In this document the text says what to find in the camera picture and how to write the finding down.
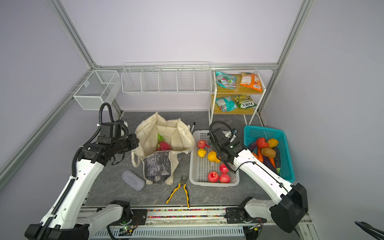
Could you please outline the pink dragon fruit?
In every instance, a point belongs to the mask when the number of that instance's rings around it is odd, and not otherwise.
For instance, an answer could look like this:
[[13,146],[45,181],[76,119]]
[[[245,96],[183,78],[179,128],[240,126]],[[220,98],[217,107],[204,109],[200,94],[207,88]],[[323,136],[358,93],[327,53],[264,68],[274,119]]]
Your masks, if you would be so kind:
[[158,134],[157,151],[171,151],[172,147]]

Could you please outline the cream canvas tote bag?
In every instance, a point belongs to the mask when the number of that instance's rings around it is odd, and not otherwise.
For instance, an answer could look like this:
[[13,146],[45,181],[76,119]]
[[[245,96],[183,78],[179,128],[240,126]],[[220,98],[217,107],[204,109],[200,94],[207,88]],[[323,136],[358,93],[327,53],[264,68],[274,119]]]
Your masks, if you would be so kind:
[[136,128],[135,134],[139,146],[132,151],[132,164],[135,168],[143,164],[146,184],[172,185],[178,154],[187,154],[195,146],[190,127],[181,119],[166,120],[155,113]]

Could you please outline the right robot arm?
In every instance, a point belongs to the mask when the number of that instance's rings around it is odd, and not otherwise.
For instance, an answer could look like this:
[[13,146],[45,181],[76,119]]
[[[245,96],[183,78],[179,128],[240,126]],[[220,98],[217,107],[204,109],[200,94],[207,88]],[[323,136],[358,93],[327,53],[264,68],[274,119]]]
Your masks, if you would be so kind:
[[254,198],[247,198],[239,206],[240,213],[247,219],[272,220],[286,233],[294,231],[309,210],[306,188],[300,183],[293,185],[261,163],[235,138],[235,129],[229,128],[231,135],[227,137],[221,128],[214,128],[216,124],[226,127],[228,124],[215,121],[209,126],[209,146],[217,152],[218,159],[233,173],[238,170],[245,172],[272,200],[270,204],[260,204]]

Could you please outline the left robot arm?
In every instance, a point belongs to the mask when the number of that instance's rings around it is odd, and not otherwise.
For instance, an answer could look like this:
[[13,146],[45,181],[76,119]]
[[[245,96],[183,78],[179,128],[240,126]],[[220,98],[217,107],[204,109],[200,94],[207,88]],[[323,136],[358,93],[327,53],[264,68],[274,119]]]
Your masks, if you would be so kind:
[[[110,112],[110,122],[103,122],[103,110]],[[88,240],[110,224],[130,223],[133,218],[131,205],[126,201],[112,201],[105,208],[85,220],[79,220],[81,207],[93,183],[103,168],[116,155],[136,149],[139,140],[129,134],[121,120],[114,120],[109,103],[99,110],[99,124],[93,136],[76,151],[72,160],[72,174],[60,196],[42,218],[25,231],[28,240]]]

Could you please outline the teal snack bag lower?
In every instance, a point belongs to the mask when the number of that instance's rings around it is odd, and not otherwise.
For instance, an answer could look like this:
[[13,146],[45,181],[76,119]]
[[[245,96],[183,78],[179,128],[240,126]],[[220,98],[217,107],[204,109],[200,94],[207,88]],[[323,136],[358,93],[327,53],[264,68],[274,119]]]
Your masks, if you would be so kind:
[[236,102],[231,96],[217,98],[216,105],[223,113],[232,112],[238,108]]

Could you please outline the teal snack bag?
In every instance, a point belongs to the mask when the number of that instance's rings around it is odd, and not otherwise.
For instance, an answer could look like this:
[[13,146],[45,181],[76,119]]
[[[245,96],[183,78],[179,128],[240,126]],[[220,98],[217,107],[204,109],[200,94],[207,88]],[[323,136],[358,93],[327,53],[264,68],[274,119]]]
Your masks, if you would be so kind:
[[233,75],[224,74],[222,72],[216,72],[216,83],[225,89],[234,90],[236,88],[237,77]]
[[231,96],[217,98],[216,105],[223,113],[232,112],[238,108],[236,102]]

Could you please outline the green snack bag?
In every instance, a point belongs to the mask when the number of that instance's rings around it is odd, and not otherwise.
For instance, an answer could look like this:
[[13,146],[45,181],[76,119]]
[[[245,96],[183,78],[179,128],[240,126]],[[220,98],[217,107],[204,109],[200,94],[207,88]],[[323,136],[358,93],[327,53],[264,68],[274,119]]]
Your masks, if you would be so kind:
[[232,96],[232,98],[238,108],[242,110],[254,108],[257,106],[250,95],[236,95]]

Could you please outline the teal snack bag top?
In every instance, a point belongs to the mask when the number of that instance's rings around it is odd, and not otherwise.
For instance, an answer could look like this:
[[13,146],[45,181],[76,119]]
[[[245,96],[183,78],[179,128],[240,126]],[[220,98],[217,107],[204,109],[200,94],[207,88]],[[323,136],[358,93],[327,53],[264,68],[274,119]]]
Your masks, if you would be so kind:
[[236,88],[237,77],[233,75],[224,74],[222,72],[216,72],[216,83],[225,89],[234,90]]

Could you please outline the orange snack bag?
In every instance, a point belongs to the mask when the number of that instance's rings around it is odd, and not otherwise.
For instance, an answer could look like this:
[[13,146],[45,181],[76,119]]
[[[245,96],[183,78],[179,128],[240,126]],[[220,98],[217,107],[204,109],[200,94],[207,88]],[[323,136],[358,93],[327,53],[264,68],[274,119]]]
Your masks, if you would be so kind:
[[242,72],[242,79],[240,81],[240,86],[255,90],[257,92],[263,91],[262,82],[258,74],[251,74]]

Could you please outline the yellow pear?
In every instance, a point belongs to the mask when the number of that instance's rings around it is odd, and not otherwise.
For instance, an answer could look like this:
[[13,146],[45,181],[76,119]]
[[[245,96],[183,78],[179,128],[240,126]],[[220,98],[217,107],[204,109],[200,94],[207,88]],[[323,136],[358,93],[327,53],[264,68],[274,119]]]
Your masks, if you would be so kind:
[[217,153],[215,151],[211,151],[208,155],[207,155],[207,159],[210,161],[210,162],[213,162],[213,163],[221,163],[221,160],[218,159],[217,157]]

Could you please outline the red apple middle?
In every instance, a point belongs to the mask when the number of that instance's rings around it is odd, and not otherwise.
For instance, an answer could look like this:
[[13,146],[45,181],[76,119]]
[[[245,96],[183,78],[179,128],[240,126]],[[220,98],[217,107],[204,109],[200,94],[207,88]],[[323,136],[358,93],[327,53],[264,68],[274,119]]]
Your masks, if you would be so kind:
[[220,171],[223,174],[227,174],[230,170],[229,170],[229,168],[225,164],[221,164],[220,165]]

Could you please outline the red apple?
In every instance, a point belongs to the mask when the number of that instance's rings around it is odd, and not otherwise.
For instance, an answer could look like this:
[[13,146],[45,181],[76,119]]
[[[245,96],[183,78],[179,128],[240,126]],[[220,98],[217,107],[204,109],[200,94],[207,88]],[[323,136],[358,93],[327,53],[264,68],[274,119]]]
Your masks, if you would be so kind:
[[210,183],[217,183],[220,178],[217,172],[210,172],[207,177]]
[[230,183],[231,182],[231,177],[228,174],[222,173],[219,177],[219,181],[221,183]]
[[204,149],[206,147],[206,141],[204,140],[199,140],[197,143],[197,146],[199,149]]
[[227,174],[230,170],[229,170],[229,168],[225,164],[221,164],[220,165],[220,171],[223,174]]

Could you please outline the red apple back left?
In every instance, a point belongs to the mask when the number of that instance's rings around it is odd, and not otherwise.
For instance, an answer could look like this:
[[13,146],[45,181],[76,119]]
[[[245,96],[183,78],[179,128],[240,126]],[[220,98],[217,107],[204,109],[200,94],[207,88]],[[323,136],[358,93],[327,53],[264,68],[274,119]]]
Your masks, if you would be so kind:
[[204,149],[206,147],[206,141],[204,140],[199,140],[197,143],[197,146],[199,149]]

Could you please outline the teal plastic vegetable basket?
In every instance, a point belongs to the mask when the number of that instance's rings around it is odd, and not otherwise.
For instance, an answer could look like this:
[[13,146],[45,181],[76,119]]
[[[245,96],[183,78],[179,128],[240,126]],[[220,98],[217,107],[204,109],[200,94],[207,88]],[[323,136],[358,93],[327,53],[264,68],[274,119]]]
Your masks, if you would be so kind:
[[247,147],[255,143],[259,138],[264,138],[266,141],[269,139],[276,139],[279,142],[277,145],[281,163],[279,175],[290,183],[294,183],[296,178],[286,134],[278,129],[259,126],[244,127],[244,144]]

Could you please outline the red apple front right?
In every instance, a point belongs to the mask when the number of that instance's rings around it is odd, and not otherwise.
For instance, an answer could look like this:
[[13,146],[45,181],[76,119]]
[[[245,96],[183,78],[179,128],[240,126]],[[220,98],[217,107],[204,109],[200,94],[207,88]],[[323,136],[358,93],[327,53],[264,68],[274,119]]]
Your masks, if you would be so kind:
[[221,183],[230,183],[231,182],[231,177],[228,174],[222,173],[219,177],[219,181]]

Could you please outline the orange carrot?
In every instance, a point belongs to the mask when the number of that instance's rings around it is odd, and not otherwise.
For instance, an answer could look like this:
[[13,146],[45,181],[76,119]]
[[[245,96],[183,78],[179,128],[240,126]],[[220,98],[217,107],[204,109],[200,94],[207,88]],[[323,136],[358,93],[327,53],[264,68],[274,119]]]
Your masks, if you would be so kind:
[[268,158],[268,157],[265,157],[261,154],[261,150],[258,149],[257,150],[257,153],[253,153],[253,155],[261,162],[261,163],[270,163],[275,169],[277,168],[276,167],[276,164],[275,164],[275,158],[272,159],[272,158]]

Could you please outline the red bell pepper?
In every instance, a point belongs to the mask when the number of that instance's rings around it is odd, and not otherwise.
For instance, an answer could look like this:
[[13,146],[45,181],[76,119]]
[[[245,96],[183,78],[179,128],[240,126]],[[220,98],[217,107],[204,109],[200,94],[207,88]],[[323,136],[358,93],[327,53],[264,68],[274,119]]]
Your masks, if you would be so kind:
[[258,138],[257,141],[256,141],[256,144],[257,144],[257,148],[258,149],[268,148],[269,147],[269,143],[268,143],[268,141],[266,141],[265,138]]

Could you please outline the red apple front left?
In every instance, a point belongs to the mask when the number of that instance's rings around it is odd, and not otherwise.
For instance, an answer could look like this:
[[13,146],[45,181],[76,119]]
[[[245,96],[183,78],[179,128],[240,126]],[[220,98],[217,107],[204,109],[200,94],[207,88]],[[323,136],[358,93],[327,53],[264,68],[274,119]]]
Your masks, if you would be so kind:
[[217,183],[220,178],[217,172],[210,172],[207,177],[210,183]]

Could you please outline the white plastic fruit basket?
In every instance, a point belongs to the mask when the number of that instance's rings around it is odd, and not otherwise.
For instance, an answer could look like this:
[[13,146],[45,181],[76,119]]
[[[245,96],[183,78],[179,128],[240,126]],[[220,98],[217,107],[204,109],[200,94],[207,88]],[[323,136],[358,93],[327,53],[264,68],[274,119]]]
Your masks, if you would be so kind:
[[217,181],[212,183],[208,179],[208,175],[211,172],[216,172],[221,175],[220,165],[221,163],[215,163],[208,160],[207,156],[212,151],[212,149],[205,147],[207,154],[204,157],[198,156],[198,141],[204,140],[208,141],[208,130],[199,130],[194,131],[193,137],[196,141],[196,144],[191,152],[190,158],[190,182],[194,185],[204,186],[204,187],[234,187],[237,186],[240,182],[240,172],[232,173],[228,172],[227,175],[230,177],[229,183],[221,183]]

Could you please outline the black marker pen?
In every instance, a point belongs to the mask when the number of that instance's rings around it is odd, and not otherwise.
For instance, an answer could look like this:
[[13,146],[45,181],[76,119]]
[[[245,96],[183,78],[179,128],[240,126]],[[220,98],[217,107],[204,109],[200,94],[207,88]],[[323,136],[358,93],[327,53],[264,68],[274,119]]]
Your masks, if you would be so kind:
[[190,128],[190,132],[193,133],[194,132],[194,129],[195,129],[195,126],[196,126],[196,122],[193,122],[191,128]]

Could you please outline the purple eggplant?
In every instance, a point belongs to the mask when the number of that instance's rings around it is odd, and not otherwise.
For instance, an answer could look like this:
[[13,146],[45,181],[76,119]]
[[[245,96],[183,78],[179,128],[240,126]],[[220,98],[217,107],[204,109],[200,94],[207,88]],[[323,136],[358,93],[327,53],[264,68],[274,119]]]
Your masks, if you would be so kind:
[[[252,143],[251,145],[249,145],[248,149],[252,152],[252,153],[257,153],[257,144],[256,142]],[[270,170],[272,170],[275,174],[278,174],[278,168],[274,168],[270,163],[266,163],[264,164],[265,166],[267,166]]]

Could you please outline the brown potato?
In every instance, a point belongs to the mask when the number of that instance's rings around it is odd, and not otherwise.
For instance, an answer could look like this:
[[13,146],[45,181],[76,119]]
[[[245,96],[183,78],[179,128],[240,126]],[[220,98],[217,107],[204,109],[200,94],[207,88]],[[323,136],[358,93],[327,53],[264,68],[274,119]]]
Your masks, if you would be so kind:
[[265,157],[274,159],[276,157],[276,151],[272,148],[261,148],[261,154]]

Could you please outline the grey fabric glasses case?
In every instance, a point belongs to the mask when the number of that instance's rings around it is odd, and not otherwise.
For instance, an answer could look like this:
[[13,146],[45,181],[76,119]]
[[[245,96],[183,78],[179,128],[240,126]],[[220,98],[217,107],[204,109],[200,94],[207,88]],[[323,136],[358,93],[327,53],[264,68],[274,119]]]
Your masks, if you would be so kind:
[[122,180],[136,191],[143,190],[146,185],[146,182],[131,170],[122,173]]

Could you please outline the yellow bell pepper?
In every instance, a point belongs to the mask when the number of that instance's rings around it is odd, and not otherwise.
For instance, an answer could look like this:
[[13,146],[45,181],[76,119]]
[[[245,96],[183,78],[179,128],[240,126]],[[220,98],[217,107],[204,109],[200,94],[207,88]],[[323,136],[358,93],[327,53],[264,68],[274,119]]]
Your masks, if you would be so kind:
[[278,146],[278,144],[279,144],[279,141],[278,140],[276,140],[276,139],[269,139],[268,141],[267,141],[267,143],[268,143],[268,145],[269,145],[269,148],[275,148],[275,147],[277,147]]

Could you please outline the white wooden two-tier shelf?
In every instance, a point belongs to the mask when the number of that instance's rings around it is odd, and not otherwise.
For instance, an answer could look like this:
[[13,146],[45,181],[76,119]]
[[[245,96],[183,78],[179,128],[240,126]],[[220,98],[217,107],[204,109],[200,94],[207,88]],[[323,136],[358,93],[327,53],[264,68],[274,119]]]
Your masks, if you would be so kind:
[[228,75],[213,73],[209,123],[215,115],[242,115],[251,125],[267,92],[258,71]]

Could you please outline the black tripod leg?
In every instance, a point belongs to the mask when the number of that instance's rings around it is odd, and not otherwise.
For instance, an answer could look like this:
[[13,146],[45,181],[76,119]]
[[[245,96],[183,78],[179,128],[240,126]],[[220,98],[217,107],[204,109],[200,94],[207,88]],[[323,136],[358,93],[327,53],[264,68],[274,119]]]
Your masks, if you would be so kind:
[[355,221],[355,224],[364,232],[375,238],[376,240],[384,240],[384,231],[377,229],[366,222]]

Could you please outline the white mesh wall box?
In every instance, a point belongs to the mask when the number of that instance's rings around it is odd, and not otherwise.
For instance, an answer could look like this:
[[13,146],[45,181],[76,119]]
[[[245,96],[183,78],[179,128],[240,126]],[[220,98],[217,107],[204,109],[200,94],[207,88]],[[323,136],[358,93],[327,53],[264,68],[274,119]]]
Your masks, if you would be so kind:
[[103,103],[112,104],[122,87],[117,71],[94,70],[74,93],[74,98],[83,110],[99,110]]

